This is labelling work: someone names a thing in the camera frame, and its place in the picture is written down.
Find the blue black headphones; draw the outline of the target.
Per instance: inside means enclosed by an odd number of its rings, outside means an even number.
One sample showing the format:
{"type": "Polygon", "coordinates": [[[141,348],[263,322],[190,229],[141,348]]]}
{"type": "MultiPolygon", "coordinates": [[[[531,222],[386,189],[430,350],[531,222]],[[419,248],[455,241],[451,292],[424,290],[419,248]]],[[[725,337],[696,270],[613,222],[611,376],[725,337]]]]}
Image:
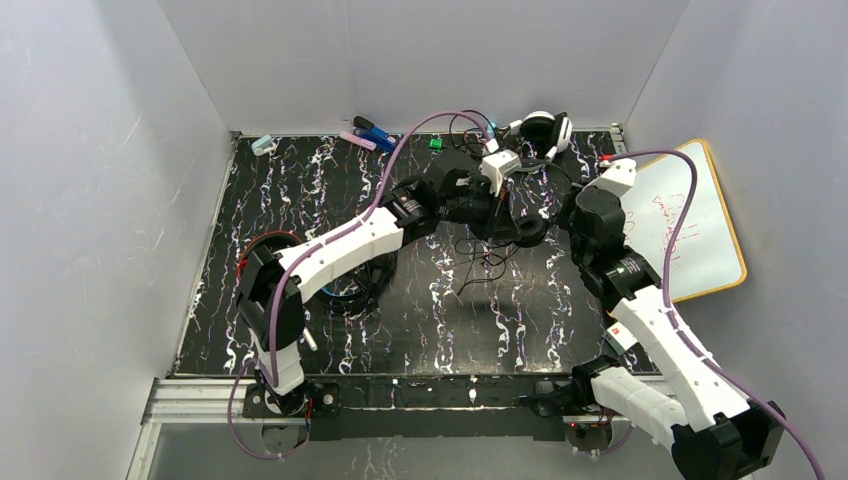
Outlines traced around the blue black headphones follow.
{"type": "Polygon", "coordinates": [[[358,314],[375,307],[397,271],[396,252],[380,255],[322,287],[313,300],[332,314],[358,314]]]}

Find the red headphones with cable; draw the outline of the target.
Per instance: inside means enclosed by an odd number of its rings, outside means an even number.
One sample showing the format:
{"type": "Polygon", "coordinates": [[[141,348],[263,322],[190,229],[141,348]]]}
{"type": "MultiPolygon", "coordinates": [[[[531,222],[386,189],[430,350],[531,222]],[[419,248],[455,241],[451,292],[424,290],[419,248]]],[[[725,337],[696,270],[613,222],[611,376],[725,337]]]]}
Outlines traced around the red headphones with cable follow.
{"type": "Polygon", "coordinates": [[[255,237],[242,252],[237,262],[237,278],[241,279],[247,266],[250,253],[258,247],[269,247],[272,252],[284,248],[294,247],[303,243],[296,234],[286,230],[276,230],[263,233],[255,237]]]}

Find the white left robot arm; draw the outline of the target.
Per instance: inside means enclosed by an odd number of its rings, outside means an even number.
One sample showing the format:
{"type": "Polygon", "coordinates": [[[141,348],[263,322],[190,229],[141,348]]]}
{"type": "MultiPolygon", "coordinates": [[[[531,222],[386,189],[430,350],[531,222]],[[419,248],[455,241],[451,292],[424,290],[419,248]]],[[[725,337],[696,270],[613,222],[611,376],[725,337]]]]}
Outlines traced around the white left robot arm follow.
{"type": "Polygon", "coordinates": [[[256,347],[264,385],[285,396],[304,381],[297,343],[304,305],[351,270],[432,234],[442,222],[464,224],[483,241],[519,242],[509,207],[508,177],[521,165],[510,150],[480,163],[446,150],[423,173],[397,182],[345,224],[298,245],[247,254],[237,293],[239,313],[256,347]]]}

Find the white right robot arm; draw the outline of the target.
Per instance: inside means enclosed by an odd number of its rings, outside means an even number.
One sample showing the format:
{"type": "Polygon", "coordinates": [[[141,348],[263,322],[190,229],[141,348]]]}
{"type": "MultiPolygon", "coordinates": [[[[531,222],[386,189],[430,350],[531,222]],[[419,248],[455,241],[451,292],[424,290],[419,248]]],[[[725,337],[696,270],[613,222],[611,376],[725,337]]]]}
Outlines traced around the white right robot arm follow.
{"type": "Polygon", "coordinates": [[[577,185],[557,220],[587,289],[642,346],[672,389],[667,396],[600,356],[572,371],[572,397],[627,417],[671,454],[686,479],[741,479],[768,466],[784,429],[774,403],[760,406],[708,366],[710,356],[663,297],[663,283],[625,243],[622,196],[635,163],[614,156],[577,185]]]}

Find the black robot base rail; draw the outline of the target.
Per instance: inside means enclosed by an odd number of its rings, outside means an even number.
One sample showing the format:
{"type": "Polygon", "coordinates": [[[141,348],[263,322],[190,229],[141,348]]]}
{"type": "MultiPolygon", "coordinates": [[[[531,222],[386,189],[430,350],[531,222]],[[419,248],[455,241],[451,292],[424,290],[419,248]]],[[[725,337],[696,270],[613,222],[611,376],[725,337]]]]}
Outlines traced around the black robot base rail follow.
{"type": "Polygon", "coordinates": [[[312,438],[530,437],[562,441],[601,410],[571,398],[567,374],[309,375],[312,438]]]}

